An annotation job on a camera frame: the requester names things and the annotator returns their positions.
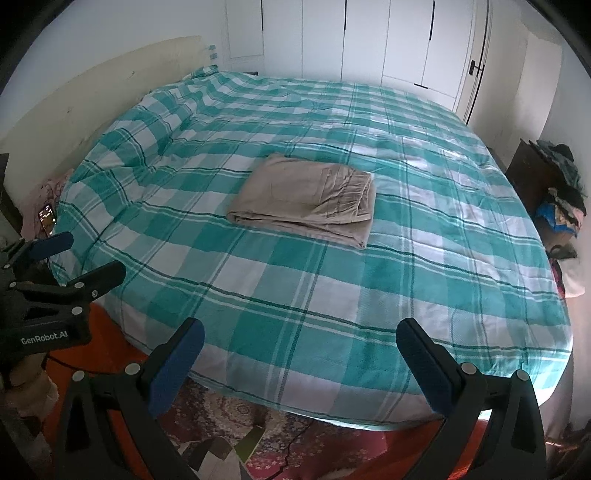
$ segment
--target folded towel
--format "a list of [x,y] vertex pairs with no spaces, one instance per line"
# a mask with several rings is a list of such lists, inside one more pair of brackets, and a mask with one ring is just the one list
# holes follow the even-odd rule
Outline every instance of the folded towel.
[[365,248],[374,203],[368,173],[273,154],[248,177],[228,220]]

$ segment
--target teal and white checkered bedding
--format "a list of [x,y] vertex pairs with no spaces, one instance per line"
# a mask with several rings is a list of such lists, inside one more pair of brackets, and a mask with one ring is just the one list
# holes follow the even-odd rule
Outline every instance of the teal and white checkered bedding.
[[[268,155],[374,174],[363,251],[225,218]],[[148,351],[205,325],[192,376],[268,406],[378,428],[431,411],[394,332],[414,317],[482,372],[522,368],[542,402],[571,351],[569,320],[525,209],[481,140],[435,103],[387,88],[205,67],[147,95],[66,186],[61,282],[120,260],[103,305]]]

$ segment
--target wardrobe door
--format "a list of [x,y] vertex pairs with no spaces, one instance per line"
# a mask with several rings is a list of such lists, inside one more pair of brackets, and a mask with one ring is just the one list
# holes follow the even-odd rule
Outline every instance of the wardrobe door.
[[263,0],[265,75],[301,78],[301,0]]
[[345,34],[345,0],[303,0],[302,74],[340,81]]
[[423,81],[434,0],[392,0],[384,75],[410,83]]
[[262,55],[261,0],[226,0],[230,58]]
[[473,0],[436,0],[422,85],[457,97],[471,44]]
[[423,100],[431,100],[432,102],[439,103],[450,110],[453,109],[453,105],[456,102],[454,97],[445,95],[444,93],[436,92],[429,88],[423,88],[418,86],[416,83],[405,82],[404,80],[393,79],[386,77],[382,78],[383,87],[392,87],[396,90],[402,90],[403,92],[413,93]]
[[389,9],[389,0],[347,0],[343,81],[381,83]]

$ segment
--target door handle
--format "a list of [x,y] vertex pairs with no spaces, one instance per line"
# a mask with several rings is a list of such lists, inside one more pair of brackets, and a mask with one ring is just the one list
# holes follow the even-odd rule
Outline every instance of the door handle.
[[468,75],[474,75],[474,70],[477,70],[476,76],[478,77],[483,69],[476,66],[476,60],[472,60],[470,62],[470,70],[468,70]]

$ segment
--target smartphone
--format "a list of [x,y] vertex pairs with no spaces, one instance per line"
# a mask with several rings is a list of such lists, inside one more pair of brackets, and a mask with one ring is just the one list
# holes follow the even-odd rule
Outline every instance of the smartphone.
[[38,215],[44,232],[47,236],[50,236],[53,233],[53,228],[56,225],[56,216],[53,213],[53,208],[51,208],[51,205],[47,204],[43,207]]

